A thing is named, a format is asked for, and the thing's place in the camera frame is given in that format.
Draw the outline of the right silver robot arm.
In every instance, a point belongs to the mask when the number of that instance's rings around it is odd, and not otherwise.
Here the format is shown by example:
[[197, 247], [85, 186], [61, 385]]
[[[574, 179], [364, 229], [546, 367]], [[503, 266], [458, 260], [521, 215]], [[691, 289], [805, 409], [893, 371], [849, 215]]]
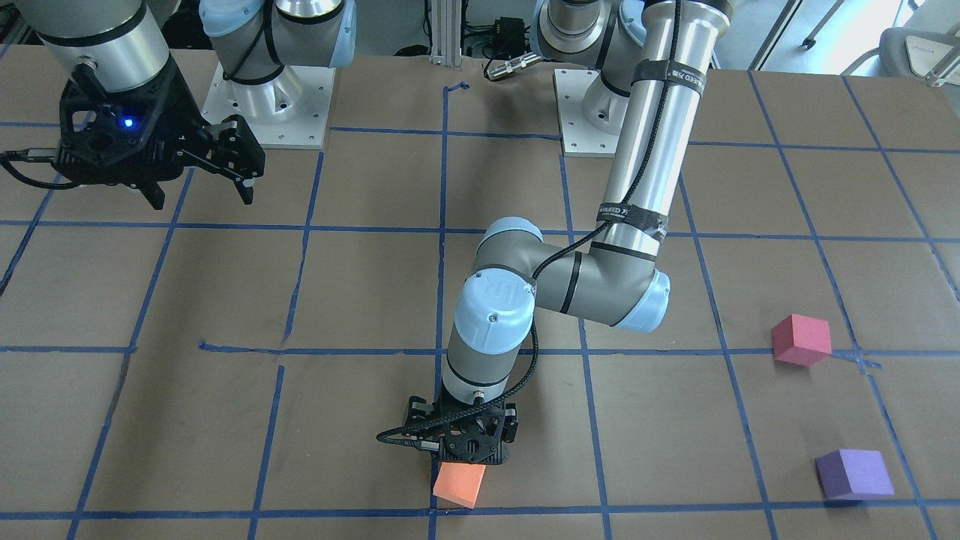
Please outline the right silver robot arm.
[[3, 151], [14, 180], [48, 191], [125, 187], [163, 209], [187, 168], [254, 201], [268, 147], [318, 148], [321, 73], [356, 54], [353, 1], [16, 1], [67, 72], [51, 148]]

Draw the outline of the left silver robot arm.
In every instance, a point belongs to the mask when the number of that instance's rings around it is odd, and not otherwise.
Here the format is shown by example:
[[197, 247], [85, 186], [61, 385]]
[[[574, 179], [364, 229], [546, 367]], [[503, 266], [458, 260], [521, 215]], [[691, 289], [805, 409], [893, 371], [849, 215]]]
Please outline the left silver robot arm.
[[504, 464], [518, 429], [511, 396], [539, 363], [535, 309], [651, 332], [668, 310], [656, 263], [716, 42], [734, 1], [541, 1], [532, 48], [590, 66], [613, 97], [596, 121], [619, 130], [595, 229], [562, 248], [504, 217], [487, 228], [454, 307], [438, 399], [411, 397], [381, 443], [435, 461]]

